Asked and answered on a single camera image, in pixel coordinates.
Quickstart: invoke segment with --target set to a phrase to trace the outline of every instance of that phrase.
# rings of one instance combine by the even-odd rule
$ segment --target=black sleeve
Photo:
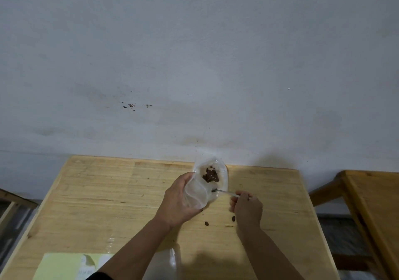
[[[108,276],[107,274],[104,274],[101,272],[95,272],[90,277],[88,277],[86,280],[112,280],[112,278],[110,276]]]

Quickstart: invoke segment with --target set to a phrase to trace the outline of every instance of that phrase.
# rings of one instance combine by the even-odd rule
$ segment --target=left forearm
[[[141,279],[157,248],[171,228],[161,219],[150,220],[99,272],[113,280]]]

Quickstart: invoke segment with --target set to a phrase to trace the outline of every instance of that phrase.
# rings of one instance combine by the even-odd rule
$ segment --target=left hand
[[[164,199],[155,214],[155,219],[166,222],[171,229],[182,225],[201,212],[201,209],[190,208],[183,204],[183,189],[193,174],[193,172],[188,172],[177,177],[165,191]]]

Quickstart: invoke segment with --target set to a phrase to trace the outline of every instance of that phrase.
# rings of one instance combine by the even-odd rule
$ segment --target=table
[[[7,263],[2,279],[32,279],[46,252],[115,253],[154,215],[187,162],[73,156],[63,166]],[[305,279],[338,279],[299,172],[227,166],[229,189],[255,192],[262,229]],[[184,279],[256,279],[235,233],[228,196],[173,231]]]
[[[346,170],[310,193],[314,206],[343,196],[372,257],[339,256],[338,268],[378,268],[385,279],[399,279],[399,173]]]

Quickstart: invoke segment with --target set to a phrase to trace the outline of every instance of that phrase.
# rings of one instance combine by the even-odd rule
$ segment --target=plastic bag
[[[217,173],[219,181],[208,183],[202,176],[207,173],[206,169],[213,168]],[[219,191],[212,193],[212,190],[219,189],[227,191],[229,178],[226,165],[221,159],[212,157],[199,163],[196,162],[193,172],[192,178],[184,187],[184,201],[189,207],[202,209],[209,201],[215,200],[221,194]]]

